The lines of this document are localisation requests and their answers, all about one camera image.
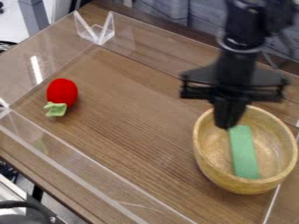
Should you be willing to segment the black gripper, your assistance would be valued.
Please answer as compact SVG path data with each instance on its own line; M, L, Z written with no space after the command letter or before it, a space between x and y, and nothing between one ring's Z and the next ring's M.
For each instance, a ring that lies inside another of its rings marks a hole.
M256 52L232 52L224 48L211 64L184 71L180 80L180 97L213 103L215 125L221 129L237 124L247 103L235 101L229 106L217 96L245 98L249 102L279 102L289 85L281 73L257 68Z

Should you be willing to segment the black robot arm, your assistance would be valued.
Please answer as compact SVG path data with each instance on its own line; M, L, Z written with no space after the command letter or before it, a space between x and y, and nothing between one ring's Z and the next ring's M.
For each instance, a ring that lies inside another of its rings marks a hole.
M225 24L217 35L216 61L181 73L180 97L208 101L215 125L236 126L251 102L279 102L289 80L257 68L267 39L285 39L281 30L295 21L295 0L224 0Z

